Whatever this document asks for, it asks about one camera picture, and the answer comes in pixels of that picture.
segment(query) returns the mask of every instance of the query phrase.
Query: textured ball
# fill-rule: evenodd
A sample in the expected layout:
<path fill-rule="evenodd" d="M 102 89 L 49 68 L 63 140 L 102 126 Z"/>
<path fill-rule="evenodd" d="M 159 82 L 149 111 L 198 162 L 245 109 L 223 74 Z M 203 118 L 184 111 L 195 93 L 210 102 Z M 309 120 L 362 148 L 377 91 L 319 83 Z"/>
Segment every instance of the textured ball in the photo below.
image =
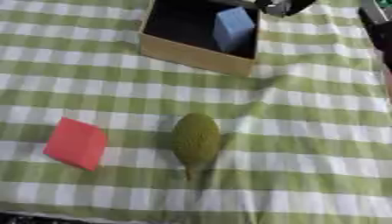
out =
<path fill-rule="evenodd" d="M 219 128 L 208 115 L 186 115 L 173 131 L 173 151 L 185 166 L 188 180 L 192 178 L 197 166 L 215 158 L 220 144 Z"/>

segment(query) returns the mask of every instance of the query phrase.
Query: red cube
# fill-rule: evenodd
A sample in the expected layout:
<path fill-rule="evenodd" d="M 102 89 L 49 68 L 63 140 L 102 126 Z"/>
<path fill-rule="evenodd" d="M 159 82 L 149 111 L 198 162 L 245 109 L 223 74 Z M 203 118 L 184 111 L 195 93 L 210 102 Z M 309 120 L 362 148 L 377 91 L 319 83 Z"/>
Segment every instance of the red cube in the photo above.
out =
<path fill-rule="evenodd" d="M 93 171 L 105 146 L 106 136 L 98 127 L 62 117 L 44 153 L 63 163 Z"/>

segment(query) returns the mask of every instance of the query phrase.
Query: light blue block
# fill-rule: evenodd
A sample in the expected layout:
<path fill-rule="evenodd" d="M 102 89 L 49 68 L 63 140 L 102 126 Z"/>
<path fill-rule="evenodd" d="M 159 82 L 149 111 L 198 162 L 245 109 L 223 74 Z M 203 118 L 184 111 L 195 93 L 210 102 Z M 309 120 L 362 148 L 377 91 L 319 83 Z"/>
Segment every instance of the light blue block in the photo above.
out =
<path fill-rule="evenodd" d="M 247 41 L 254 29 L 255 23 L 248 13 L 242 7 L 237 7 L 216 14 L 213 37 L 223 52 L 231 52 Z"/>

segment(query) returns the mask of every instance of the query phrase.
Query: open box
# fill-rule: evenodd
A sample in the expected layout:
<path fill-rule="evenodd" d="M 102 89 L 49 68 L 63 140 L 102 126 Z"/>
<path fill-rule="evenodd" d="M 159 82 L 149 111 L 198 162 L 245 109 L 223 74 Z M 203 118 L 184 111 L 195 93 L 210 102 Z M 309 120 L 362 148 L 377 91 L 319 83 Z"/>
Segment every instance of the open box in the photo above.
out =
<path fill-rule="evenodd" d="M 248 76 L 256 61 L 257 29 L 235 51 L 221 52 L 213 37 L 216 13 L 239 6 L 209 0 L 151 0 L 140 30 L 141 53 L 224 74 Z M 245 8 L 258 27 L 259 10 Z"/>

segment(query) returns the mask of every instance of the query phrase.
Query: green and white checkered cloth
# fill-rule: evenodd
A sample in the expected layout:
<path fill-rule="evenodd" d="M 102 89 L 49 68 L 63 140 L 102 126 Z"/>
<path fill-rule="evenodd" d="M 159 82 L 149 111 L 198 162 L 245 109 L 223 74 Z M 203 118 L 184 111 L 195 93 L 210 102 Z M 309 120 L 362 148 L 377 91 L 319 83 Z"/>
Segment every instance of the green and white checkered cloth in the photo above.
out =
<path fill-rule="evenodd" d="M 0 1 L 0 210 L 131 223 L 391 223 L 391 110 L 358 1 L 262 15 L 250 78 L 140 56 L 147 4 Z M 187 182 L 170 133 L 190 112 L 213 117 L 224 141 L 213 169 Z M 96 171 L 42 154 L 62 116 L 108 134 Z"/>

